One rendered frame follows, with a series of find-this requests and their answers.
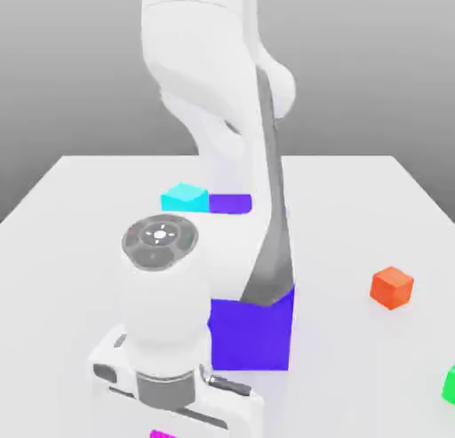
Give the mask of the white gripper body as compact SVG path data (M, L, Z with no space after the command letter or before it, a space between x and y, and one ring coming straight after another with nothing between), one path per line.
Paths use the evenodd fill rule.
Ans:
M201 384L196 401L176 410L151 408L109 388L94 396L94 438L149 438L160 430L177 438L264 438L264 402Z

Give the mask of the small orange cube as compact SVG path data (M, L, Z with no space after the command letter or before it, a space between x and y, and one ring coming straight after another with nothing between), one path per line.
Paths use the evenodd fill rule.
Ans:
M413 277L396 267L387 267L373 275L370 297L394 310L410 301L413 284Z

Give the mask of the small green cube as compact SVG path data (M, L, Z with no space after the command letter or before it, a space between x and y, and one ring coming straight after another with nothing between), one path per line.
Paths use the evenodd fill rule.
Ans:
M441 396L446 402L455 405L455 364L450 367L445 376Z

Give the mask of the small purple cube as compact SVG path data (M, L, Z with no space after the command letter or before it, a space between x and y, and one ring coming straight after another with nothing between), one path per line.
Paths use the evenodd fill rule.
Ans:
M252 199L249 194L209 194L210 213L218 214L247 214L252 209Z

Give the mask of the small cyan cube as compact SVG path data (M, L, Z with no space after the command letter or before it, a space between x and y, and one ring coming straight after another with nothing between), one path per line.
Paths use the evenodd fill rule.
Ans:
M209 193L206 188L179 183L161 194L163 211L210 211Z

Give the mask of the large blue box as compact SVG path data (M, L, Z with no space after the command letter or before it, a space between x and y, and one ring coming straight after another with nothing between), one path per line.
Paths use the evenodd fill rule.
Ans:
M288 370L294 292L266 307L213 299L209 319L213 369Z

